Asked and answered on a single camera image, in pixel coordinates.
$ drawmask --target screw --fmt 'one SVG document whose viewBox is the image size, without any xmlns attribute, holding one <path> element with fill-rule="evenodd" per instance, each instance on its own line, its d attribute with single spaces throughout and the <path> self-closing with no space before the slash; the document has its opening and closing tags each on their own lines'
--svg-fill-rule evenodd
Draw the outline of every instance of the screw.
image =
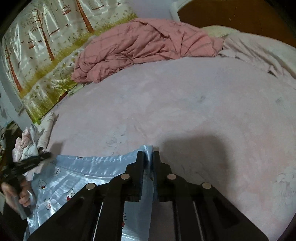
<svg viewBox="0 0 296 241">
<path fill-rule="evenodd" d="M 202 187 L 203 187 L 204 189 L 211 189 L 212 185 L 211 185 L 210 183 L 203 183 L 203 184 L 202 184 Z"/>
<path fill-rule="evenodd" d="M 92 190 L 96 187 L 96 185 L 94 183 L 88 183 L 85 187 L 87 190 Z"/>
<path fill-rule="evenodd" d="M 127 179 L 130 178 L 130 176 L 129 176 L 129 174 L 127 174 L 127 173 L 123 173 L 123 174 L 120 176 L 120 178 L 123 179 L 123 180 L 127 180 Z"/>
<path fill-rule="evenodd" d="M 175 180 L 176 178 L 177 178 L 177 176 L 175 175 L 175 174 L 169 174 L 168 176 L 167 176 L 167 178 L 169 179 L 169 180 Z"/>
</svg>

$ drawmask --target black metal frame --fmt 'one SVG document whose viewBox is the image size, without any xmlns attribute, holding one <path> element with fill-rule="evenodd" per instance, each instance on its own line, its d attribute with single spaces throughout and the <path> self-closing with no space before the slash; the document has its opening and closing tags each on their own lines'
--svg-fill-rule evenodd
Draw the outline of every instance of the black metal frame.
<svg viewBox="0 0 296 241">
<path fill-rule="evenodd" d="M 125 202 L 141 199 L 145 154 L 109 183 L 89 183 L 28 241 L 120 241 Z M 268 241 L 267 237 L 211 184 L 196 185 L 172 174 L 153 153 L 153 181 L 160 202 L 173 203 L 176 241 Z"/>
</svg>

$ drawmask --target pink bedsheet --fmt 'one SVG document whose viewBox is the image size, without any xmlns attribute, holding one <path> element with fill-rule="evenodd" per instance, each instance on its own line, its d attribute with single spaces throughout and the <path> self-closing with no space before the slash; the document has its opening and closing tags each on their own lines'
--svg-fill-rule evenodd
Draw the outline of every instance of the pink bedsheet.
<svg viewBox="0 0 296 241">
<path fill-rule="evenodd" d="M 222 38 L 166 19 L 137 18 L 95 38 L 75 63 L 72 80 L 98 83 L 133 64 L 189 57 L 214 57 Z"/>
<path fill-rule="evenodd" d="M 48 150 L 110 156 L 153 145 L 173 173 L 210 182 L 276 241 L 296 212 L 295 106 L 292 86 L 236 58 L 144 63 L 66 99 Z M 171 213 L 152 217 L 152 241 L 173 240 Z"/>
</svg>

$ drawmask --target wall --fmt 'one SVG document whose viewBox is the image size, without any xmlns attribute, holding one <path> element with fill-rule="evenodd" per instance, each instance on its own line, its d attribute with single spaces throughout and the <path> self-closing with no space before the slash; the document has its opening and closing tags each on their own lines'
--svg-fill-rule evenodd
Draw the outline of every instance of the wall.
<svg viewBox="0 0 296 241">
<path fill-rule="evenodd" d="M 14 120 L 23 130 L 30 126 L 32 123 L 31 119 L 26 111 L 23 111 L 20 115 L 15 111 L 15 109 L 20 108 L 20 101 L 3 74 L 3 71 L 3 68 L 0 68 L 0 126 L 4 127 Z"/>
<path fill-rule="evenodd" d="M 172 19 L 170 6 L 174 0 L 129 0 L 130 6 L 140 18 Z"/>
</svg>

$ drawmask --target bed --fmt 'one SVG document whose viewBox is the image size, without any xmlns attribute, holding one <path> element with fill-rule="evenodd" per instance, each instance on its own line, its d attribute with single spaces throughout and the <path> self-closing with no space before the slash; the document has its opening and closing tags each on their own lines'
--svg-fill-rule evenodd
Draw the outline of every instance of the bed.
<svg viewBox="0 0 296 241">
<path fill-rule="evenodd" d="M 270 241 L 287 240 L 296 212 L 295 48 L 224 35 L 217 57 L 134 65 L 64 98 L 47 150 L 115 156 L 152 145 L 174 173 L 213 184 Z M 155 204 L 150 240 L 173 240 L 172 223 L 170 205 Z"/>
</svg>

